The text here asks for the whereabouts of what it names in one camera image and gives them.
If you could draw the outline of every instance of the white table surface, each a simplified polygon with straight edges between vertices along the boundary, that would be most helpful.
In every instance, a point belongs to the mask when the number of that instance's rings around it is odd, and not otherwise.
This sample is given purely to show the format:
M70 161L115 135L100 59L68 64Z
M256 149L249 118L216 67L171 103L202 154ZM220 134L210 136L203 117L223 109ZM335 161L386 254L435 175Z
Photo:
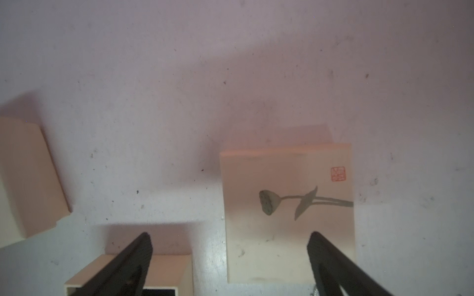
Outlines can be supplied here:
M3 0L0 115L41 124L73 213L0 250L1 295L61 295L149 231L229 285L218 153L352 143L358 264L396 295L472 295L469 0Z

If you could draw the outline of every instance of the lotus seed pod painting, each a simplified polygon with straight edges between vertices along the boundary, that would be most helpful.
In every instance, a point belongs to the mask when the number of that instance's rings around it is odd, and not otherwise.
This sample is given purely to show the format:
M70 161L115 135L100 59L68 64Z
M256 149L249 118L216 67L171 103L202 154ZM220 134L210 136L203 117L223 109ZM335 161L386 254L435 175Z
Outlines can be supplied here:
M318 231L355 260L349 144L220 154L229 283L314 283Z

